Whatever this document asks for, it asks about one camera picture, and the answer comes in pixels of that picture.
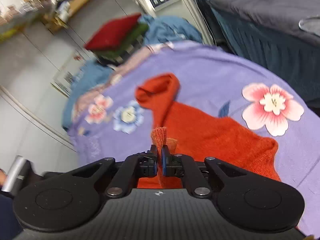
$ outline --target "blue leaf print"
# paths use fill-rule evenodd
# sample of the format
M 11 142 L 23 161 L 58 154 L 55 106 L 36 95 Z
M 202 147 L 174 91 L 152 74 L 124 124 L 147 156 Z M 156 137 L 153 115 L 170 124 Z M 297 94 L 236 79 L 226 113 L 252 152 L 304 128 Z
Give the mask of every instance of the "blue leaf print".
M 225 117 L 229 114 L 230 100 L 226 102 L 219 110 L 218 117 Z
M 83 133 L 84 136 L 88 136 L 89 134 L 90 134 L 90 131 L 89 131 L 89 130 L 84 131 L 84 133 Z

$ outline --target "red cushion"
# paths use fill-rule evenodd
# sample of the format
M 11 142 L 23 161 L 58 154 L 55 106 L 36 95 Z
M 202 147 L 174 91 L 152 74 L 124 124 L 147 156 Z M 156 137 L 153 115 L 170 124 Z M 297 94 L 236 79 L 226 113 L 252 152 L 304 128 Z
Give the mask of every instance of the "red cushion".
M 103 25 L 84 45 L 87 50 L 117 49 L 127 33 L 137 24 L 141 13 L 113 19 Z

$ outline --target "purple bedsheet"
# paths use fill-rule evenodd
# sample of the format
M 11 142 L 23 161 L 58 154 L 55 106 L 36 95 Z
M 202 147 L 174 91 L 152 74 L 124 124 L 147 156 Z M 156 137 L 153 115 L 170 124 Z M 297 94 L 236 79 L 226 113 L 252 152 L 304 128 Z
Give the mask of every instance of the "purple bedsheet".
M 274 137 L 279 143 L 275 169 L 281 180 L 303 195 L 306 207 L 299 229 L 306 235 L 320 236 L 320 118 L 309 110 L 303 100 L 282 79 L 246 59 L 225 53 L 216 47 L 184 41 L 174 49 L 164 48 L 150 56 L 123 79 L 107 88 L 103 95 L 113 99 L 107 109 L 109 122 L 88 124 L 84 111 L 69 130 L 77 149 L 80 164 L 84 165 L 111 156 L 123 161 L 127 156 L 150 148 L 152 113 L 145 109 L 143 122 L 131 134 L 114 130 L 112 113 L 134 100 L 135 88 L 155 75 L 172 72 L 180 81 L 177 101 L 196 107 L 207 114 L 218 116 L 219 109 L 230 101 L 229 114 L 244 127 L 243 110 L 250 104 L 242 96 L 242 88 L 250 83 L 277 84 L 294 96 L 305 109 L 298 122 L 288 120 L 289 129 L 283 136 Z M 272 137 L 265 127 L 254 131 Z

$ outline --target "floral pattern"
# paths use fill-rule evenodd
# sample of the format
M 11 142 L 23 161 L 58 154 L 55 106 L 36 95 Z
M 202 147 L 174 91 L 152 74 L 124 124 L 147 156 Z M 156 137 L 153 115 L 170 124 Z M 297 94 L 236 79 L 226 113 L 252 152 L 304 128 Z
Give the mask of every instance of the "floral pattern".
M 106 109 L 110 108 L 113 104 L 113 100 L 110 97 L 104 97 L 99 94 L 94 98 L 95 104 L 89 105 L 89 114 L 85 117 L 88 123 L 101 123 L 107 116 Z
M 252 83 L 242 89 L 242 95 L 253 102 L 242 113 L 251 130 L 265 125 L 272 136 L 281 136 L 289 128 L 287 119 L 299 121 L 304 113 L 293 95 L 275 84 L 269 88 L 263 83 Z
M 137 101 L 132 100 L 126 107 L 119 107 L 113 114 L 113 129 L 125 133 L 132 133 L 143 123 L 143 109 Z

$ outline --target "metal pivot screw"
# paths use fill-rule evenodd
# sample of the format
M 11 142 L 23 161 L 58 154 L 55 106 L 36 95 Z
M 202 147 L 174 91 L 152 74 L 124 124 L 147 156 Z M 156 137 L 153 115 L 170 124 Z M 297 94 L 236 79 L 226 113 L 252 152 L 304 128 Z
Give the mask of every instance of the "metal pivot screw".
M 107 193 L 111 196 L 118 196 L 122 193 L 122 189 L 119 187 L 111 187 L 107 190 Z
M 195 189 L 195 193 L 199 196 L 205 196 L 208 195 L 210 193 L 210 190 L 206 187 L 197 187 Z

